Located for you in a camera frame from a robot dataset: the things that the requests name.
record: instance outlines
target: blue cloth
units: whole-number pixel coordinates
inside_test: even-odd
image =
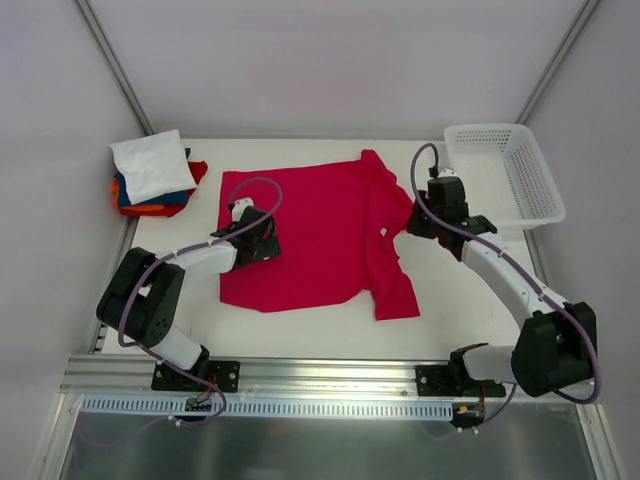
[[[191,149],[184,149],[186,158],[189,159],[191,155]],[[114,175],[114,178],[118,181],[118,208],[125,208],[131,206],[131,200],[127,195],[127,183],[124,180],[124,176],[118,172]],[[186,190],[182,192],[165,193],[159,197],[152,198],[145,202],[137,203],[136,205],[186,205],[189,201],[189,195]]]

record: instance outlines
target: folded clothes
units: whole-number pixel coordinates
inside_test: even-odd
[[[187,160],[191,155],[191,149],[184,149],[185,156]],[[118,208],[130,207],[131,200],[129,200],[129,195],[127,194],[127,182],[120,172],[114,175],[115,179],[118,181]],[[166,193],[164,195],[160,195],[159,197],[152,198],[151,200],[146,200],[144,202],[136,203],[136,206],[141,205],[186,205],[189,197],[187,196],[187,191],[183,190],[181,192],[174,193]]]
[[[207,173],[208,166],[205,162],[189,162],[189,170],[196,185],[200,184],[202,177]],[[113,204],[115,207],[118,207],[118,199],[120,197],[120,186],[117,179],[113,179],[113,184],[111,188],[114,198]],[[191,195],[193,195],[195,189],[186,190],[184,193],[187,197],[187,202]],[[132,205],[130,207],[122,207],[120,208],[120,213],[125,216],[153,216],[153,217],[173,217],[175,214],[181,212],[186,206],[186,202],[181,205],[164,205],[164,204],[152,204],[147,205],[146,202],[144,205]]]
[[[376,152],[313,167],[225,172],[218,227],[231,221],[227,200],[233,189],[256,176],[282,187],[284,200],[275,213],[282,255],[222,274],[220,301],[278,312],[343,303],[368,289],[377,320],[420,315],[393,245],[413,203]],[[272,185],[260,182],[239,195],[264,209],[277,198]]]
[[[133,204],[196,187],[178,130],[109,146],[116,168],[127,180]]]

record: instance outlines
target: wire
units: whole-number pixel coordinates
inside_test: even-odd
[[[578,331],[578,333],[580,334],[580,337],[582,338],[582,341],[584,342],[584,344],[587,347],[587,351],[589,353],[589,360],[591,361],[591,366],[593,368],[593,391],[591,392],[591,395],[589,395],[585,399],[572,397],[571,395],[568,395],[568,394],[566,394],[564,392],[561,392],[560,390],[556,390],[554,393],[556,393],[560,397],[564,398],[565,400],[569,400],[569,401],[571,401],[573,403],[578,403],[578,404],[581,404],[581,405],[585,405],[585,404],[588,404],[588,403],[595,402],[597,400],[597,398],[600,396],[600,392],[602,390],[602,371],[601,371],[601,368],[600,368],[600,362],[598,361],[598,355],[596,353],[596,349],[593,346],[593,342],[591,341],[591,338],[589,338],[589,334],[584,329],[584,327],[582,325],[580,325],[580,322],[578,322],[578,320],[571,313],[569,313],[562,305],[559,305],[553,299],[549,298],[544,293],[544,291],[542,290],[540,285],[538,285],[538,282],[536,282],[536,280],[529,274],[529,272],[527,272],[508,253],[506,253],[500,247],[498,247],[497,245],[494,245],[490,241],[488,241],[488,240],[486,240],[486,239],[484,239],[484,238],[482,238],[482,237],[480,237],[478,235],[474,235],[473,233],[470,233],[470,232],[467,232],[465,230],[462,230],[462,229],[460,229],[460,228],[458,228],[458,227],[456,227],[454,225],[451,225],[451,224],[445,222],[444,220],[438,218],[438,216],[436,216],[431,210],[429,210],[429,208],[425,205],[424,201],[422,201],[422,198],[420,198],[420,194],[418,192],[418,187],[416,186],[416,165],[418,163],[418,158],[420,157],[420,154],[427,147],[430,147],[434,152],[438,151],[438,149],[435,146],[435,144],[426,143],[425,145],[423,145],[422,147],[420,147],[417,150],[417,152],[413,156],[413,160],[411,161],[411,188],[413,190],[413,194],[416,197],[416,202],[418,202],[418,205],[420,205],[420,208],[422,209],[422,211],[425,213],[425,215],[427,217],[429,217],[429,220],[431,220],[432,222],[436,223],[437,225],[439,225],[439,226],[441,226],[443,228],[446,228],[447,230],[449,230],[449,231],[451,231],[453,233],[456,233],[458,235],[462,235],[463,237],[469,238],[471,240],[475,240],[475,241],[481,243],[482,245],[484,245],[485,247],[489,248],[493,252],[497,253],[499,256],[501,256],[531,286],[531,288],[534,290],[534,292],[536,292],[536,294],[538,295],[538,297],[541,300],[543,300],[547,305],[549,305],[556,312],[560,313],[560,315],[562,315],[564,318],[566,318],[569,321],[569,323]],[[436,157],[436,163],[437,163],[438,162],[437,153],[435,154],[435,157]],[[514,389],[512,390],[511,393],[512,394],[507,399],[508,402],[511,401],[511,398],[515,394],[515,387],[514,387]],[[503,410],[505,405],[503,405],[503,407],[500,408],[498,410],[498,412],[496,412],[494,415],[492,415],[489,419],[485,420],[483,425],[486,424],[488,420],[492,420],[500,412],[502,412],[502,410]]]
[[[127,342],[124,338],[124,332],[125,332],[125,326],[127,324],[127,319],[129,318],[129,313],[131,312],[131,308],[133,307],[133,303],[136,299],[136,296],[138,294],[138,291],[140,290],[140,288],[142,288],[142,286],[147,282],[147,279],[151,276],[151,274],[154,272],[154,270],[156,268],[158,268],[160,265],[162,265],[164,262],[166,262],[167,260],[171,260],[172,258],[176,258],[179,257],[181,255],[186,255],[188,253],[191,252],[196,252],[198,250],[203,250],[206,248],[210,248],[213,247],[214,245],[217,245],[219,243],[225,242],[231,238],[237,237],[238,235],[243,234],[246,231],[251,230],[252,228],[256,227],[257,225],[259,225],[260,223],[266,221],[267,219],[269,219],[270,217],[273,216],[273,214],[276,212],[276,210],[278,210],[278,208],[280,208],[280,205],[282,204],[282,198],[283,198],[283,193],[282,193],[282,188],[280,187],[280,185],[278,185],[277,182],[271,180],[270,178],[266,178],[266,177],[253,177],[250,178],[249,180],[246,180],[244,182],[242,182],[240,185],[238,185],[233,192],[231,193],[231,197],[230,197],[230,201],[233,201],[233,199],[235,198],[235,195],[244,187],[246,187],[247,185],[257,182],[257,181],[263,181],[263,182],[267,182],[270,183],[271,185],[273,185],[277,192],[278,192],[278,200],[276,201],[275,205],[271,208],[271,210],[269,210],[265,215],[263,215],[262,217],[260,217],[258,220],[251,222],[248,225],[245,225],[242,228],[239,228],[238,230],[235,230],[232,233],[229,233],[227,235],[224,235],[222,237],[216,238],[213,241],[206,241],[206,242],[202,242],[202,243],[196,243],[194,245],[189,245],[187,247],[183,247],[180,250],[178,250],[177,252],[174,253],[170,253],[168,255],[165,255],[164,257],[161,257],[159,259],[157,259],[155,262],[153,262],[140,276],[140,278],[138,279],[138,282],[135,284],[135,286],[133,287],[133,290],[131,290],[131,294],[129,295],[129,298],[127,299],[127,302],[124,306],[124,309],[122,310],[122,315],[120,317],[120,323],[118,324],[118,343],[120,344],[120,346],[122,347],[132,347],[132,346],[138,346],[138,343],[133,341],[133,342]],[[172,364],[169,361],[166,361],[164,358],[160,357],[159,355],[153,353],[151,350],[149,350],[148,348],[142,346],[142,350],[144,350],[145,352],[147,352],[149,355],[151,355],[152,357],[160,360],[160,361],[164,361],[164,363],[171,368],[172,370],[174,370],[175,372],[179,373],[180,375],[189,378],[190,380],[193,380],[194,382],[198,382],[201,383],[203,385],[205,385],[206,387],[211,388],[214,392],[216,392],[218,395],[220,395],[220,398],[222,399],[222,407],[220,408],[220,410],[212,415],[209,415],[207,418],[205,418],[204,420],[200,420],[200,421],[196,421],[196,422],[181,422],[184,425],[203,425],[205,423],[209,423],[210,421],[213,421],[216,417],[218,417],[223,411],[226,410],[227,408],[227,399],[224,395],[224,393],[222,392],[222,390],[220,390],[218,388],[217,385],[214,385],[213,383],[196,377],[195,375],[191,375],[189,372],[186,372],[185,370],[181,369],[180,367]]]
[[[218,378],[216,377],[216,374],[215,374],[215,373],[209,377],[209,381],[210,381],[211,383],[216,384],[216,385],[218,384]],[[213,392],[213,390],[212,390],[211,388],[207,388],[204,392],[202,392],[200,395],[198,395],[198,396],[195,398],[194,403],[195,403],[196,405],[198,405],[198,404],[200,404],[200,403],[204,403],[204,402],[206,402],[206,401],[207,401],[207,400],[209,400],[209,398],[211,397],[211,392]]]
[[[438,153],[438,148],[435,146],[435,144],[433,144],[431,142],[425,143],[415,153],[414,158],[415,157],[419,157],[420,154],[422,152],[424,152],[427,148],[431,148],[431,150],[433,151],[433,158],[434,158],[433,166],[429,167],[429,176],[431,178],[438,178],[438,175],[440,174],[440,169],[439,169],[439,167],[440,167],[440,154]]]
[[[124,309],[122,310],[122,315],[120,316],[120,323],[118,324],[118,343],[120,344],[121,347],[127,348],[127,347],[139,346],[144,352],[146,352],[147,354],[151,355],[156,360],[164,362],[164,364],[166,366],[168,366],[169,368],[174,370],[176,373],[179,373],[180,375],[188,378],[189,380],[192,380],[192,381],[197,382],[197,383],[201,383],[201,384],[203,384],[203,385],[205,385],[207,387],[207,391],[216,392],[218,395],[220,395],[220,399],[222,400],[222,406],[220,407],[220,409],[217,412],[212,413],[211,415],[208,415],[203,420],[197,420],[197,421],[177,420],[176,421],[176,425],[178,425],[178,426],[184,425],[184,426],[194,427],[194,426],[199,426],[199,425],[205,425],[205,424],[215,420],[217,417],[222,415],[222,413],[227,409],[227,398],[224,395],[224,393],[222,392],[222,390],[220,390],[220,388],[218,388],[218,386],[215,385],[214,382],[210,382],[209,380],[206,380],[206,379],[203,379],[203,378],[199,378],[199,377],[196,377],[195,375],[192,375],[191,373],[181,369],[177,365],[174,365],[170,361],[162,358],[160,355],[152,352],[151,350],[149,350],[145,346],[140,345],[138,342],[135,342],[135,341],[127,342],[125,340],[125,338],[124,338],[125,327],[127,325],[127,320],[129,318],[129,314],[131,313],[131,308],[133,307],[133,303],[134,303],[134,301],[136,299],[136,296],[138,295],[138,292],[139,292],[140,288],[147,282],[147,279],[151,276],[151,274],[154,272],[154,270],[156,268],[158,268],[160,265],[162,265],[164,262],[166,262],[167,260],[171,260],[172,258],[179,257],[181,255],[187,255],[189,253],[192,253],[192,252],[195,252],[195,251],[198,251],[198,250],[203,250],[205,248],[213,247],[214,245],[217,245],[219,243],[225,242],[225,241],[227,241],[227,240],[229,240],[231,238],[237,237],[238,235],[242,235],[244,232],[247,232],[247,231],[251,230],[252,228],[256,227],[260,223],[268,220],[270,217],[273,216],[273,214],[276,212],[276,210],[278,210],[278,208],[280,208],[280,205],[282,204],[282,199],[283,199],[284,194],[282,192],[282,188],[280,187],[280,185],[278,185],[277,182],[271,180],[270,178],[267,178],[267,177],[253,177],[253,178],[250,178],[249,180],[246,180],[246,181],[242,182],[240,185],[238,185],[233,190],[233,192],[230,195],[230,200],[229,201],[233,202],[233,200],[235,199],[235,195],[240,190],[242,190],[247,185],[249,185],[251,183],[254,183],[254,182],[257,182],[257,181],[270,183],[277,190],[278,199],[276,200],[276,203],[271,208],[271,210],[269,210],[265,215],[260,217],[258,220],[254,221],[254,222],[251,222],[250,224],[248,224],[248,225],[246,225],[246,226],[244,226],[242,228],[239,228],[238,230],[235,230],[233,233],[230,233],[228,235],[224,235],[224,236],[219,237],[219,238],[215,238],[215,240],[213,240],[213,241],[207,240],[206,242],[196,243],[196,244],[193,244],[193,245],[189,245],[187,247],[183,247],[183,248],[181,248],[180,250],[178,250],[176,252],[173,252],[171,254],[165,255],[165,256],[157,259],[155,262],[153,262],[142,273],[142,275],[138,279],[138,282],[133,287],[133,290],[131,291],[131,294],[129,295],[129,298],[127,299],[127,302],[126,302],[126,304],[124,306]],[[96,442],[94,440],[91,440],[90,438],[87,438],[81,432],[81,430],[79,428],[80,425],[78,425],[78,428],[77,428],[77,435],[84,442],[86,442],[86,443],[88,443],[90,445],[96,446],[96,447],[116,447],[116,446],[119,446],[119,445],[124,445],[125,443],[129,442],[133,438],[138,437],[142,433],[144,433],[147,430],[149,430],[152,426],[154,426],[155,424],[159,423],[162,420],[165,420],[166,418],[167,417],[157,417],[154,420],[152,420],[151,422],[149,422],[147,425],[142,427],[140,430],[138,430],[133,435],[130,435],[127,438],[125,438],[123,440],[116,441],[116,442],[103,443],[103,442]]]
[[[480,430],[481,428],[486,427],[490,422],[493,422],[496,418],[498,418],[500,415],[502,415],[502,412],[504,412],[507,409],[507,407],[509,406],[509,404],[513,400],[513,397],[516,396],[516,391],[517,390],[518,390],[518,384],[514,383],[513,386],[511,387],[511,391],[509,392],[509,396],[504,401],[504,403],[502,405],[500,405],[500,408],[498,410],[496,410],[493,414],[491,414],[491,416],[489,418],[486,418],[480,425],[475,427],[475,430]]]
[[[473,407],[471,408],[476,408],[476,407],[480,407],[481,411],[484,412],[484,401],[487,398],[487,388],[483,385],[482,386],[482,395],[480,396],[480,400],[478,401],[478,403],[476,403]]]

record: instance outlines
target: white wall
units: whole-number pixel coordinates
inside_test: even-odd
[[[553,284],[598,314],[602,400],[629,478],[640,478],[639,19],[637,0],[603,2],[530,125],[567,208],[536,238]]]
[[[440,138],[513,121],[583,0],[92,0],[158,131]]]
[[[108,144],[140,133],[70,0],[2,2],[0,62],[0,478],[14,480],[122,231]]]

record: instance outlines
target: metal frame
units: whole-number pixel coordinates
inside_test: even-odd
[[[116,249],[116,253],[113,256],[113,260],[111,261],[111,269],[109,270],[109,276],[105,280],[102,291],[104,291],[109,282],[111,281],[111,277],[116,273],[116,269],[120,262],[124,258],[125,254],[131,248],[133,244],[133,237],[136,233],[136,228],[138,228],[138,218],[137,217],[127,217],[127,221],[120,235],[120,241],[118,242],[118,247]],[[107,335],[107,326],[103,323],[96,322],[95,318],[91,318],[91,322],[95,323],[95,328],[92,330],[90,337],[88,338],[88,342],[86,351],[88,353],[98,353],[102,351],[102,346],[104,344],[104,339]]]
[[[564,65],[564,62],[569,57],[569,54],[576,45],[576,42],[580,39],[580,36],[587,28],[587,25],[602,2],[603,0],[585,0],[582,4],[580,10],[574,17],[573,22],[571,22],[567,33],[565,33],[558,45],[558,48],[556,48],[556,51],[551,56],[549,63],[538,79],[538,82],[529,95],[524,107],[522,107],[515,123],[521,123],[523,125],[528,123],[531,116],[547,96],[549,88],[558,76],[558,72]]]
[[[217,358],[240,362],[238,393],[243,398],[296,398],[415,401],[417,365],[444,365],[445,361],[314,360],[278,358]],[[69,360],[60,391],[62,393],[122,393],[166,395],[151,390],[156,361],[146,355],[89,354]],[[587,396],[589,382],[565,390]],[[177,394],[189,396],[189,393]],[[443,402],[468,402],[477,398],[438,397]],[[487,399],[500,403],[504,399]],[[518,392],[516,402],[565,403],[549,394],[531,398]]]
[[[131,110],[131,115],[137,122],[140,130],[145,135],[153,135],[155,130],[151,121],[147,117],[144,109],[142,108],[142,104],[138,100],[136,93],[133,91],[133,87],[131,86],[131,82],[127,78],[122,65],[120,65],[120,61],[116,56],[109,39],[107,38],[102,25],[98,21],[98,17],[96,16],[89,0],[72,0],[73,4],[76,6],[78,13],[80,14],[82,20],[84,21],[85,26],[89,30],[91,37],[94,40],[94,43],[102,58],[104,59],[107,68],[111,72],[113,76],[113,80],[122,93],[122,96],[127,103],[127,106]]]
[[[627,473],[613,441],[602,405],[580,405],[578,416],[582,423],[582,432],[591,455],[596,478],[626,480]]]
[[[87,394],[82,402],[83,413],[107,413],[123,415],[147,415],[163,417],[201,417],[202,412],[193,410],[191,397],[179,395],[104,395]],[[418,420],[450,422],[453,420],[453,404],[440,400],[413,402],[385,402],[376,400],[313,400],[298,398],[243,398],[226,396],[225,417],[295,418],[295,419],[368,419],[368,420]],[[222,400],[215,396],[207,401],[211,411],[223,407]]]
[[[81,394],[63,394],[61,396],[52,426],[51,441],[36,478],[40,480],[58,480],[60,478],[81,403]]]

